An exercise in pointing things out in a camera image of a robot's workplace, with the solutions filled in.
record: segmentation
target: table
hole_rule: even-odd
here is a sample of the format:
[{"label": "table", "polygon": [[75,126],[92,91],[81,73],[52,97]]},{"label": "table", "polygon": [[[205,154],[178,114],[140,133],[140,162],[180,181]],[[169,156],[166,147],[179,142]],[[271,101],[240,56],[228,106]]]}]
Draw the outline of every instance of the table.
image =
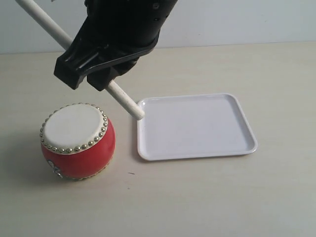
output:
[{"label": "table", "polygon": [[[86,82],[53,76],[60,53],[0,55],[0,236],[313,237],[316,42],[156,49],[116,81],[136,101],[231,93],[259,143],[248,156],[145,162],[136,121]],[[94,103],[113,121],[113,163],[60,181],[40,152],[52,111]]]}]

